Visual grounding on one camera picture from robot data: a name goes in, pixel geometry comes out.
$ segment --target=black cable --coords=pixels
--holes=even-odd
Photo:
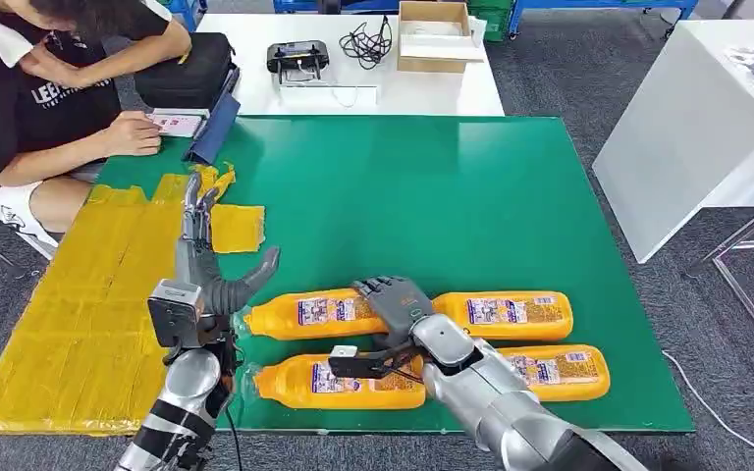
[[[403,376],[407,380],[411,380],[411,381],[414,381],[416,383],[420,383],[421,385],[423,384],[423,380],[421,380],[420,378],[418,378],[418,377],[416,377],[414,375],[409,375],[409,373],[407,373],[407,372],[405,372],[405,371],[403,371],[403,370],[401,370],[399,368],[395,368],[394,366],[387,366],[386,368],[388,368],[392,373],[397,373],[398,375]]]
[[[230,408],[225,409],[227,412],[227,420],[230,422],[230,429],[233,431],[233,440],[236,441],[236,456],[239,458],[239,471],[243,471],[242,465],[242,447],[239,445],[239,434],[236,432],[236,424],[233,422],[233,414],[230,413]]]
[[[244,360],[246,357],[244,356],[244,350],[236,345],[237,339],[232,339],[233,347],[236,348],[236,369],[238,370],[244,365]],[[233,440],[236,442],[236,456],[239,459],[239,471],[243,471],[244,467],[242,464],[242,447],[239,445],[239,434],[236,432],[236,424],[233,422],[233,414],[230,413],[230,407],[227,406],[224,411],[227,413],[227,421],[230,422],[230,430],[233,431]],[[244,409],[243,407],[240,409],[240,412],[243,413]]]
[[[343,53],[356,59],[359,66],[366,71],[370,71],[380,64],[380,61],[392,50],[392,26],[389,25],[389,18],[383,15],[383,23],[380,25],[380,32],[368,35],[365,33],[366,22],[357,26],[356,29],[340,38],[340,47]],[[389,31],[389,37],[384,37],[386,29]]]

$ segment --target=silver robotic arm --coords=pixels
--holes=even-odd
[[[154,332],[171,351],[166,381],[115,471],[201,469],[215,419],[236,390],[238,367],[230,316],[276,272],[279,249],[239,280],[227,281],[212,251],[210,211],[215,191],[200,199],[200,174],[189,177],[175,278],[148,299]]]
[[[422,354],[429,395],[506,470],[646,470],[605,434],[576,427],[542,407],[501,354],[435,314],[413,282],[380,277],[354,287],[385,321],[389,334],[382,342],[388,349],[360,354],[336,347],[329,360],[335,376],[381,378]]]

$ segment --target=orange plastic bottle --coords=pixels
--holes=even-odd
[[[448,292],[433,301],[472,337],[560,340],[573,329],[567,296],[555,291]]]
[[[420,376],[423,361],[404,369]],[[397,374],[382,380],[337,378],[328,355],[299,355],[267,366],[252,377],[258,394],[293,409],[413,409],[426,400],[426,389]]]
[[[351,288],[284,294],[253,307],[244,323],[252,334],[277,340],[386,332],[383,321]]]
[[[609,367],[588,345],[498,348],[542,402],[589,400],[608,392]]]

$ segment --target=green bin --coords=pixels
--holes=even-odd
[[[487,30],[484,32],[485,41],[501,42],[508,32],[510,20],[510,7],[507,8],[478,8],[469,7],[469,15],[479,20],[487,21]]]
[[[474,8],[497,8],[509,10],[512,7],[512,2],[513,0],[467,0],[466,6],[470,10]]]

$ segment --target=dark hair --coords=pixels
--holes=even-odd
[[[77,33],[98,39],[129,30],[140,0],[29,0],[42,15],[72,21]]]

